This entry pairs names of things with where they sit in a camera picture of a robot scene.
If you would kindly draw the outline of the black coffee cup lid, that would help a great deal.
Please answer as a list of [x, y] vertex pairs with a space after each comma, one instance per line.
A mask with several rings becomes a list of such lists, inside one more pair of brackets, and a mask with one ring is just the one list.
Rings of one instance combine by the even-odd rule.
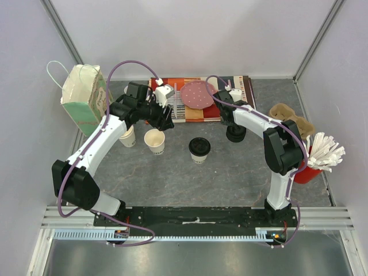
[[189, 142], [189, 151], [195, 156], [206, 156], [210, 152], [210, 142], [203, 137], [195, 137]]

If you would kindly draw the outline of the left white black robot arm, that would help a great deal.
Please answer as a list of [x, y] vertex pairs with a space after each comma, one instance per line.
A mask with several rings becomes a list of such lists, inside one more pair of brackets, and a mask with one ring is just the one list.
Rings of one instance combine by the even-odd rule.
[[175, 94], [170, 85], [155, 90], [130, 82], [126, 93], [109, 105], [101, 123], [87, 141], [66, 161], [52, 165], [55, 195], [83, 210], [106, 213], [114, 226], [126, 220], [125, 204], [103, 193], [93, 179], [95, 172], [113, 144], [140, 120], [159, 131], [172, 129], [173, 108], [167, 100]]

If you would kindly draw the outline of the green paper gift bag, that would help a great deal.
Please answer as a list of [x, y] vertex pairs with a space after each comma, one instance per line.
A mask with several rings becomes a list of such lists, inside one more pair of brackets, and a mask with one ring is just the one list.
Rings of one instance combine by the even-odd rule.
[[60, 104], [83, 133], [90, 136], [96, 130], [105, 115], [107, 104], [112, 103], [111, 92], [106, 92], [106, 81], [99, 65], [77, 64], [69, 71], [56, 60], [68, 74], [62, 85]]

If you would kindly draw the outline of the white paper cup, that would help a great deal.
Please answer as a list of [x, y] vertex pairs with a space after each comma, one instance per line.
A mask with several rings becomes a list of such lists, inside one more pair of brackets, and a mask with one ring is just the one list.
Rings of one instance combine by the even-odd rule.
[[194, 163], [203, 163], [210, 153], [210, 142], [203, 137], [195, 137], [189, 142], [189, 151]]
[[164, 153], [165, 135], [163, 131], [151, 129], [144, 135], [144, 142], [155, 155]]
[[127, 148], [131, 148], [136, 144], [133, 125], [119, 138], [119, 141]]

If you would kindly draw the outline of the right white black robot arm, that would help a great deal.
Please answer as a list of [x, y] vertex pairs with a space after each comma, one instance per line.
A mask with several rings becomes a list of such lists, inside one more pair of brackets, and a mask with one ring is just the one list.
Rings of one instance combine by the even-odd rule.
[[292, 120], [280, 121], [268, 117], [246, 102], [234, 101], [235, 92], [220, 90], [213, 99], [220, 111], [221, 122], [227, 126], [226, 136], [233, 143], [244, 140], [249, 130], [263, 140], [264, 158], [271, 170], [270, 191], [264, 202], [263, 219], [277, 226], [290, 213], [290, 192], [301, 163], [307, 159], [297, 125]]

